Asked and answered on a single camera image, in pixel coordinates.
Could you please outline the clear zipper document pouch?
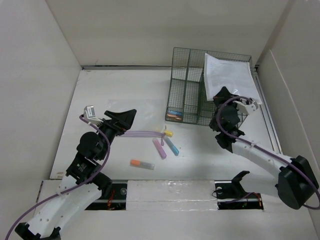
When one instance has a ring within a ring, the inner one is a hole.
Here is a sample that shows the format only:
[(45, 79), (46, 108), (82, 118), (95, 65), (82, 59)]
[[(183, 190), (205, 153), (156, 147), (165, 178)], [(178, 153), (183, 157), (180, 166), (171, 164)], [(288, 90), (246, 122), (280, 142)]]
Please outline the clear zipper document pouch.
[(248, 62), (220, 60), (206, 53), (204, 85), (208, 101), (212, 101), (213, 97), (226, 87), (233, 95), (252, 98), (262, 104)]

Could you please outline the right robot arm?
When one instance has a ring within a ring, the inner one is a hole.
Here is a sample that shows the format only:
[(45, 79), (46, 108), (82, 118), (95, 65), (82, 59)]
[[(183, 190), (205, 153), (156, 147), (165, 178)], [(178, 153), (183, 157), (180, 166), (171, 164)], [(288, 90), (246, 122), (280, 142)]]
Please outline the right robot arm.
[(320, 195), (319, 183), (305, 157), (276, 153), (251, 140), (238, 128), (239, 112), (246, 115), (256, 112), (259, 108), (256, 101), (232, 94), (225, 86), (212, 99), (216, 110), (209, 127), (217, 132), (215, 139), (218, 145), (258, 165), (273, 177), (270, 181), (261, 177), (250, 177), (245, 181), (244, 176), (250, 172), (243, 170), (226, 186), (215, 185), (218, 199), (229, 199), (234, 203), (257, 192), (278, 197), (286, 206), (298, 210), (305, 207), (313, 195)]

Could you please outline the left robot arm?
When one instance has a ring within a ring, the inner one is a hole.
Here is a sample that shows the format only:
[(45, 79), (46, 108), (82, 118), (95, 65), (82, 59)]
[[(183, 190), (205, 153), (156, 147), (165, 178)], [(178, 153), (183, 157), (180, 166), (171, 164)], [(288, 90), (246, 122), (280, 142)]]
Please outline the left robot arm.
[(77, 153), (65, 171), (56, 193), (31, 207), (38, 210), (26, 222), (20, 219), (11, 228), (23, 240), (59, 240), (90, 204), (107, 198), (113, 181), (102, 173), (111, 151), (111, 143), (128, 131), (134, 122), (136, 109), (124, 112), (105, 111), (107, 118), (98, 118), (93, 106), (86, 106), (79, 119), (94, 128), (84, 133), (76, 147)]

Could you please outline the clear purple zipper pouch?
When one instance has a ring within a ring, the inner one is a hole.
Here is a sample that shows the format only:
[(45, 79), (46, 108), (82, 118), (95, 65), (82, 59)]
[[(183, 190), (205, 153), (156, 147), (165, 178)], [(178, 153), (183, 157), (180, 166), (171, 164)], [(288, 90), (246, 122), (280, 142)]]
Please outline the clear purple zipper pouch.
[(162, 138), (165, 130), (165, 103), (161, 99), (111, 99), (107, 110), (115, 113), (136, 110), (133, 124), (123, 137)]

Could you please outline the blue capped highlighter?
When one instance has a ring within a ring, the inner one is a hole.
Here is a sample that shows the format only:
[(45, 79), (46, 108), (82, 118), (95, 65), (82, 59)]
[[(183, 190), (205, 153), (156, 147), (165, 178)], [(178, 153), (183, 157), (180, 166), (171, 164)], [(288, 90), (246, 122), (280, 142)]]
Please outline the blue capped highlighter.
[(176, 116), (181, 116), (182, 115), (181, 112), (173, 111), (173, 110), (168, 110), (167, 113), (170, 114), (170, 115), (176, 115)]

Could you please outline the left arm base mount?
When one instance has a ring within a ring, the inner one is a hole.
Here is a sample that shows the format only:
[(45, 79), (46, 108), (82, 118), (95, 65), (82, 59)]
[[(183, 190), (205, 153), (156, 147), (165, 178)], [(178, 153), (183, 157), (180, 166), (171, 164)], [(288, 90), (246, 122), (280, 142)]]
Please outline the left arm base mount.
[(91, 203), (87, 211), (122, 211), (126, 209), (128, 181), (116, 180), (107, 196), (102, 196)]

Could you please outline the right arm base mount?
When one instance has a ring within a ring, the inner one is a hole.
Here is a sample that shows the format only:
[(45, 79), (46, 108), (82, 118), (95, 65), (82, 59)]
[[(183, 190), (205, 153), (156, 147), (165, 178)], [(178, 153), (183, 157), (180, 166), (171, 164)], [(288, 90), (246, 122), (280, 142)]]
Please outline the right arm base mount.
[(217, 199), (218, 210), (263, 210), (260, 193), (246, 192), (241, 185), (250, 172), (243, 170), (231, 180), (217, 180), (211, 196)]

